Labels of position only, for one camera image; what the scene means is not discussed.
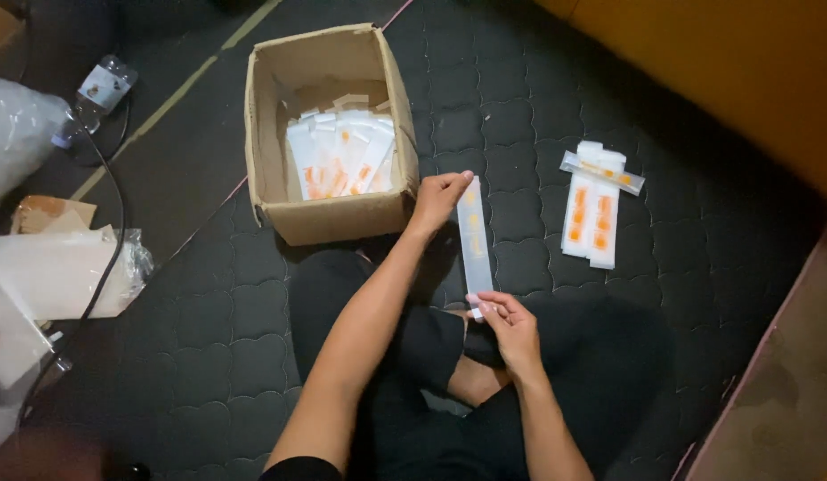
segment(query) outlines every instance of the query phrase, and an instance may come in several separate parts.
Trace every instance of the white plastic bag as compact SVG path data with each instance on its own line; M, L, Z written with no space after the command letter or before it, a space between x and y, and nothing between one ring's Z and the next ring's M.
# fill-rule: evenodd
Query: white plastic bag
M40 167L69 104L0 79L0 200Z

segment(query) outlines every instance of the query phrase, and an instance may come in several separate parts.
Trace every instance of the black quilted mattress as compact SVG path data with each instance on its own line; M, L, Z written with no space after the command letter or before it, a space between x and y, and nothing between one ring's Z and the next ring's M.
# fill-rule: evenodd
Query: black quilted mattress
M422 176L472 169L495 286L660 308L676 375L607 479L669 479L715 420L819 233L792 175L534 6L414 2L386 32ZM620 198L615 269L561 254L566 149L647 178ZM287 285L309 249L259 228L240 190L116 320L93 322L41 420L89 428L168 478L254 479L297 401ZM429 292L465 293L460 254Z

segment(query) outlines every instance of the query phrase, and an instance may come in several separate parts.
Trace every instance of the plastic packaging bag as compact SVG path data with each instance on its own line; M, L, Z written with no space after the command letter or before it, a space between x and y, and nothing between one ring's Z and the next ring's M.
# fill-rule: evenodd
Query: plastic packaging bag
M68 111L62 98L0 79L0 200L42 165Z
M30 319L77 319L114 253L116 238L109 228L0 237L0 285ZM152 267L140 231L126 231L126 243L90 316L111 318L123 312Z

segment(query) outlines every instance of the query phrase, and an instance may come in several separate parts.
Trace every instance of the orange surface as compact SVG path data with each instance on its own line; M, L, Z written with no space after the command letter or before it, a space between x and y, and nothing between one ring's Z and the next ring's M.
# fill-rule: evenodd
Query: orange surface
M827 0L537 0L827 196Z

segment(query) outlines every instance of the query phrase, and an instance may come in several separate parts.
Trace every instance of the person's left hand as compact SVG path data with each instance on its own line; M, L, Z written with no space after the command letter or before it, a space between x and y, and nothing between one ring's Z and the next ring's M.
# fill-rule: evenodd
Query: person's left hand
M413 216L406 230L431 236L450 218L458 199L470 185L472 172L432 175L422 180Z

